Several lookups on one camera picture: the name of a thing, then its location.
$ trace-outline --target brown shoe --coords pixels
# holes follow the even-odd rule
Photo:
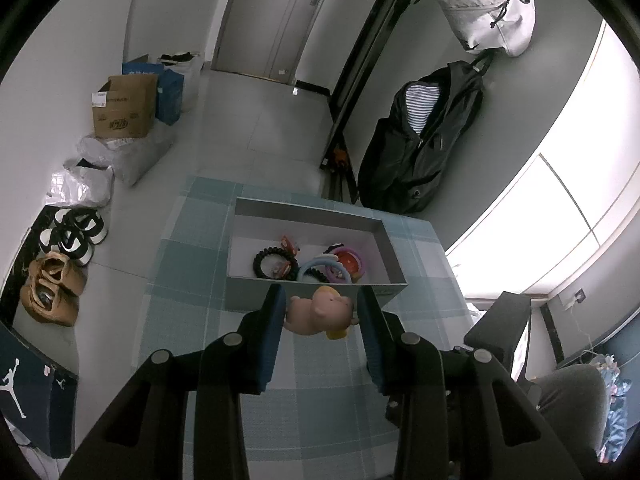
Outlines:
[[[44,278],[31,280],[21,288],[20,301],[30,316],[41,323],[73,326],[78,318],[78,307],[68,294]]]
[[[33,260],[29,264],[31,280],[45,278],[51,283],[61,285],[75,296],[80,296],[86,285],[86,277],[75,263],[65,254],[51,251],[44,258]]]

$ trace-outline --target silver screw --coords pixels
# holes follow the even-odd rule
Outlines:
[[[166,350],[157,350],[151,354],[151,362],[155,365],[161,365],[169,360],[169,352]]]
[[[225,335],[222,341],[227,346],[238,346],[242,342],[242,336],[238,332],[232,332]]]
[[[479,348],[474,352],[474,357],[479,363],[488,363],[489,361],[491,361],[491,352],[485,350],[484,348]]]
[[[417,345],[420,342],[420,336],[413,332],[404,332],[400,336],[400,341],[405,345]]]

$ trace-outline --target teal checkered tablecloth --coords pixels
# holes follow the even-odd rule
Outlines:
[[[225,310],[228,238],[236,197],[332,209],[384,222],[408,286],[385,310],[440,349],[472,326],[465,300],[431,224],[315,196],[191,177],[168,220],[146,286],[138,363],[159,348],[203,349],[238,327]],[[375,479],[391,473],[398,431],[372,384],[356,326],[344,339],[282,331],[273,379],[242,396],[244,442],[253,480]],[[193,466],[194,394],[185,431],[184,473]]]

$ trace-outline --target white logo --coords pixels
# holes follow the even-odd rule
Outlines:
[[[20,407],[20,402],[18,402],[18,398],[15,396],[15,392],[14,392],[14,375],[15,375],[15,370],[19,364],[20,364],[20,359],[16,358],[14,368],[13,369],[9,368],[9,372],[7,373],[7,375],[5,375],[4,379],[2,379],[2,382],[6,384],[0,384],[0,391],[9,392],[11,394],[12,399],[15,402],[15,405],[18,407],[20,416],[22,418],[27,418],[27,416],[22,412],[22,409]]]

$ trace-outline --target white box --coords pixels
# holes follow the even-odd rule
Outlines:
[[[309,282],[289,282],[262,280],[254,275],[255,255],[268,247],[280,247],[283,235],[300,247],[296,256],[300,265],[332,244],[343,243],[358,251],[366,268],[358,283],[329,284],[354,302],[363,285],[372,285],[381,306],[406,287],[400,263],[381,220],[327,209],[238,198],[231,221],[226,266],[227,310],[259,309],[272,283],[283,285],[288,298],[311,298],[320,284],[308,276],[305,279]]]

